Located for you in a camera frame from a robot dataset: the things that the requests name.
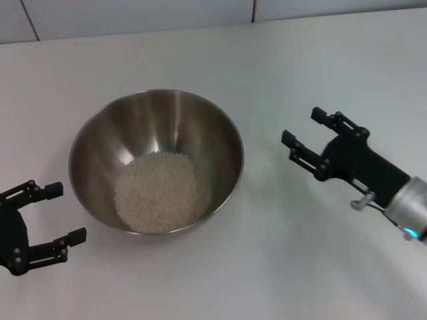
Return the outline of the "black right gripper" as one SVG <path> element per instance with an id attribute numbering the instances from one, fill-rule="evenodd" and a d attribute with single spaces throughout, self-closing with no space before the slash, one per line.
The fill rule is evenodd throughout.
<path id="1" fill-rule="evenodd" d="M 363 194 L 373 192 L 377 205 L 389 206 L 397 192 L 410 181 L 410 176 L 369 148 L 369 130 L 339 111 L 328 115 L 319 107 L 312 109 L 311 119 L 338 136 L 319 156 L 284 130 L 281 142 L 290 149 L 289 160 L 314 174 L 319 181 L 341 179 Z"/>

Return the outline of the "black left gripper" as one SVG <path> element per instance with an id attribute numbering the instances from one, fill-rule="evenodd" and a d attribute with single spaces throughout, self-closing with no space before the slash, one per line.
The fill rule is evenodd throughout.
<path id="1" fill-rule="evenodd" d="M 27 227 L 17 209 L 61 196 L 61 182 L 40 187 L 34 180 L 1 193 L 1 266 L 12 275 L 28 272 L 28 254 L 29 269 L 38 269 L 67 262 L 68 247 L 86 242 L 87 230 L 82 227 L 52 242 L 29 247 Z"/>

